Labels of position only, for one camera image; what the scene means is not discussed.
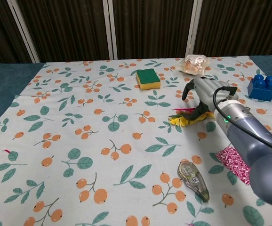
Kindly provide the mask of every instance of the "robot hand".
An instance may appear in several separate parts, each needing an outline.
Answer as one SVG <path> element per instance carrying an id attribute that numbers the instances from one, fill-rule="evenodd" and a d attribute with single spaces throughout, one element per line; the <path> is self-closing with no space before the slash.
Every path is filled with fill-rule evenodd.
<path id="1" fill-rule="evenodd" d="M 186 99 L 189 90 L 195 89 L 200 98 L 200 104 L 186 119 L 195 120 L 206 111 L 215 112 L 216 122 L 244 162 L 251 167 L 250 185 L 254 193 L 272 204 L 272 148 L 232 125 L 219 114 L 213 102 L 213 95 L 218 88 L 223 86 L 227 87 L 227 84 L 205 77 L 191 80 L 185 86 L 182 99 Z M 236 94 L 234 96 L 229 94 L 229 91 L 224 90 L 218 92 L 216 95 L 218 108 L 240 127 L 272 144 L 272 134 L 250 113 L 250 108 L 238 102 Z"/>

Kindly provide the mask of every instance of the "blue lego block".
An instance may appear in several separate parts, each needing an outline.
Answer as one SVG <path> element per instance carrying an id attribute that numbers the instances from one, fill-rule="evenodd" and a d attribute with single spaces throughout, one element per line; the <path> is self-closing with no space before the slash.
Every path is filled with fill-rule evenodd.
<path id="1" fill-rule="evenodd" d="M 248 85 L 249 98 L 271 101 L 272 100 L 272 76 L 264 77 L 257 74 Z"/>

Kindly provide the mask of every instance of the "sponge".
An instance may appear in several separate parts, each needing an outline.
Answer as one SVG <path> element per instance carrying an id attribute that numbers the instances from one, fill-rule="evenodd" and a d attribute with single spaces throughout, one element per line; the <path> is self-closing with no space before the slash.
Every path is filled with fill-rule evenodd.
<path id="1" fill-rule="evenodd" d="M 161 81 L 154 69 L 137 70 L 136 77 L 141 90 L 160 89 Z"/>

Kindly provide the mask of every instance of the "bread in plastic bag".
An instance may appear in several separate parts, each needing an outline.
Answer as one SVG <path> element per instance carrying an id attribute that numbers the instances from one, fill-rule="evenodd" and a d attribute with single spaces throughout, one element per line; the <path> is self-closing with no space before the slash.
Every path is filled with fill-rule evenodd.
<path id="1" fill-rule="evenodd" d="M 178 65 L 177 69 L 188 74 L 204 74 L 209 60 L 204 55 L 188 55 Z"/>

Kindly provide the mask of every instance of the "brown curtain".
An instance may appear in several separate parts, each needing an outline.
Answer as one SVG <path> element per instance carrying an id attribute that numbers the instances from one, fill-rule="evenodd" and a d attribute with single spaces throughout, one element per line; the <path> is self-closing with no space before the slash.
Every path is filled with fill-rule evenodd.
<path id="1" fill-rule="evenodd" d="M 30 63 L 16 22 L 6 0 L 0 0 L 0 63 Z"/>
<path id="2" fill-rule="evenodd" d="M 109 59 L 102 0 L 17 0 L 41 62 Z"/>
<path id="3" fill-rule="evenodd" d="M 272 0 L 203 0 L 194 54 L 272 55 Z"/>
<path id="4" fill-rule="evenodd" d="M 118 59 L 184 57 L 193 0 L 113 0 Z"/>

